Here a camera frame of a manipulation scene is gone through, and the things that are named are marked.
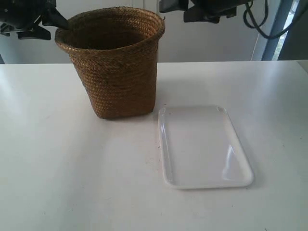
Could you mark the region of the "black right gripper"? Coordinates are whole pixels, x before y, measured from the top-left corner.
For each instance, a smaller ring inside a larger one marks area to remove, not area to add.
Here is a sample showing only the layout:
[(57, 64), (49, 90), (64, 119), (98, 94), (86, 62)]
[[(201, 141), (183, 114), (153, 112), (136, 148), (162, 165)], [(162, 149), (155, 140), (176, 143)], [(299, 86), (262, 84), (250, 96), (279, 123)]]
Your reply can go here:
[(159, 12), (185, 11), (184, 22), (207, 22), (218, 24), (221, 17), (235, 17), (237, 7), (249, 3), (250, 0), (192, 0), (193, 6), (188, 8), (188, 0), (160, 0)]

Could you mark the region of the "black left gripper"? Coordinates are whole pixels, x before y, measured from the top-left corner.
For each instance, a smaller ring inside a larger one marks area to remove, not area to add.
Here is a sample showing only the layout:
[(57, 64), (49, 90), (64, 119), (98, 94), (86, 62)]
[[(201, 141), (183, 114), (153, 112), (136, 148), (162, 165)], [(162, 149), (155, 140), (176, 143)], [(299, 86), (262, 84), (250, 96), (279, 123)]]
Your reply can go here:
[(0, 34), (9, 37), (16, 33), (19, 40), (51, 40), (48, 30), (39, 26), (69, 29), (68, 21), (49, 0), (2, 0), (0, 2)]

